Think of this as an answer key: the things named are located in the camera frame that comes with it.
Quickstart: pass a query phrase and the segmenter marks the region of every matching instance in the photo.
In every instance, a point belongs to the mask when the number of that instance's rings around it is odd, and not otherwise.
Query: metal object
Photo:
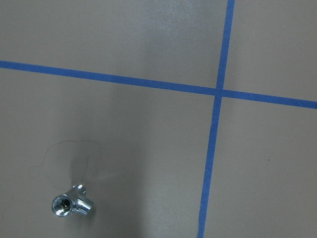
[[[56,197],[52,203],[52,210],[59,217],[65,217],[72,212],[87,215],[93,204],[91,200],[86,198],[84,186],[78,184],[68,192]]]

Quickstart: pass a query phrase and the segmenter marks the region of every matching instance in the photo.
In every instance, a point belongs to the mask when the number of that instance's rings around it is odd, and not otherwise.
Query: water stain
[[[97,172],[102,148],[99,142],[91,140],[56,143],[46,150],[41,164],[28,170],[29,177],[47,178],[55,189],[68,191],[72,185],[85,183]]]

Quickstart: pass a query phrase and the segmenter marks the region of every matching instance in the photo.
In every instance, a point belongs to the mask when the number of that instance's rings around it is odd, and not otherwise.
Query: gray surface
[[[317,101],[317,1],[238,0],[225,89]]]
[[[314,238],[317,111],[223,99],[206,238]]]
[[[0,75],[1,237],[196,236],[212,97]],[[56,217],[52,200],[78,181],[95,213]]]
[[[2,0],[0,59],[215,87],[226,1]]]

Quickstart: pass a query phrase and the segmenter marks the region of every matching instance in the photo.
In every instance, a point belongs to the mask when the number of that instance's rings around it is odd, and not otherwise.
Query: chrome fitting
[[[93,202],[86,198],[86,190],[82,184],[75,185],[68,192],[53,200],[52,210],[59,217],[65,217],[72,212],[87,215]]]

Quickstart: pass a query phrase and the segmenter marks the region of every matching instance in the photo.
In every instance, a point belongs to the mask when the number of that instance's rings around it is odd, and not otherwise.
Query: blue tape line
[[[317,109],[317,102],[0,60],[0,68]]]
[[[256,94],[256,93],[245,93],[245,92],[230,91],[230,90],[223,90],[221,94],[223,97],[227,97],[227,98],[237,98],[237,99],[258,101],[258,102],[264,102],[264,103],[275,103],[275,104],[281,104],[281,105],[317,109],[317,102],[308,101],[308,100],[284,98],[284,97],[277,97],[277,96],[270,96],[270,95],[263,95],[263,94]]]
[[[199,210],[199,218],[198,218],[199,228],[198,228],[198,234],[197,234],[198,238],[203,238],[204,232],[205,232],[209,191],[211,186],[212,166],[213,166],[214,152],[216,147],[218,123],[219,123],[221,100],[222,100],[222,91],[223,91],[224,78],[225,78],[227,59],[228,59],[230,33],[231,33],[231,26],[232,26],[232,19],[233,19],[233,9],[234,9],[234,0],[228,0],[226,17],[224,22],[224,29],[223,29],[222,44],[221,44],[217,85],[216,85],[216,89],[218,93],[215,95],[214,102],[213,102],[211,129],[209,133],[208,150],[207,150],[204,182],[203,182],[203,189],[202,189],[202,198],[201,198],[201,204],[200,204],[200,210]]]
[[[233,18],[233,9],[234,9],[234,0],[228,0],[226,18],[224,21],[224,28],[223,28],[216,89],[223,89],[223,85],[224,85],[224,77],[225,77],[226,67],[227,67],[230,33],[231,33],[232,18]]]
[[[201,197],[199,218],[198,218],[199,228],[198,228],[197,238],[203,238],[204,232],[205,232],[209,191],[210,191],[210,184],[211,184],[211,172],[213,167],[214,151],[215,151],[216,138],[217,138],[217,132],[218,132],[221,99],[222,99],[221,96],[215,96],[214,102],[213,102],[211,128],[209,133],[209,141],[208,141],[208,149],[207,149],[207,159],[206,159],[206,165],[205,165],[204,182],[203,182],[202,197]]]
[[[40,66],[40,65],[9,62],[9,61],[2,61],[2,60],[0,61],[0,68],[53,74],[53,75],[75,77],[75,78],[84,78],[84,79],[90,79],[90,80],[96,80],[96,81],[128,84],[128,85],[166,89],[166,90],[204,94],[204,95],[215,95],[216,93],[216,89],[208,88],[208,87],[193,86],[193,85],[180,84],[180,83],[169,83],[169,82],[162,82],[162,81],[155,81],[155,80],[148,80],[148,79],[131,78],[131,77],[116,76],[116,75],[103,74],[103,73],[93,73],[93,72],[79,71],[79,70],[73,70],[73,69]]]

